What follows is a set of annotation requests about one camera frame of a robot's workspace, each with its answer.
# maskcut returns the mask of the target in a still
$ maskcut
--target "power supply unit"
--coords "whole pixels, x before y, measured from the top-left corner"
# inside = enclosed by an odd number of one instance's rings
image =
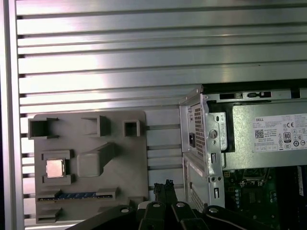
[[[180,101],[180,123],[185,196],[198,211],[306,229],[305,80],[201,85]]]

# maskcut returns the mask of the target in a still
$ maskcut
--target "slotted aluminum panel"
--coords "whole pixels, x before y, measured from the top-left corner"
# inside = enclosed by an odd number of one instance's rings
[[[150,182],[174,177],[180,190],[179,98],[201,83],[306,78],[306,8],[307,0],[1,1],[4,171],[14,184],[7,228],[71,225],[34,223],[28,118],[144,110]]]

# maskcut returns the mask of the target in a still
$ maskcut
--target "gray 3d-printed holder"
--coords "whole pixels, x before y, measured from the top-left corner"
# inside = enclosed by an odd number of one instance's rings
[[[35,146],[37,223],[87,219],[116,205],[138,205],[148,199],[145,124],[143,111],[29,119],[29,138]],[[64,159],[64,177],[47,178],[48,159]],[[51,199],[71,193],[105,198]]]

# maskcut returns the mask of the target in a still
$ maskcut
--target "80 plus logo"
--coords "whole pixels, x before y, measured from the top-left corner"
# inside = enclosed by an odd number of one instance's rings
[[[284,143],[291,143],[291,133],[283,133]]]

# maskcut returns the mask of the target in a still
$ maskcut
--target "metal bracket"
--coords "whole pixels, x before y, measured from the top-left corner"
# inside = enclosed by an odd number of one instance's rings
[[[222,169],[221,134],[219,123],[209,113],[207,96],[202,95],[201,107],[204,117],[206,136],[206,158],[209,176],[210,205],[225,206],[224,179]]]

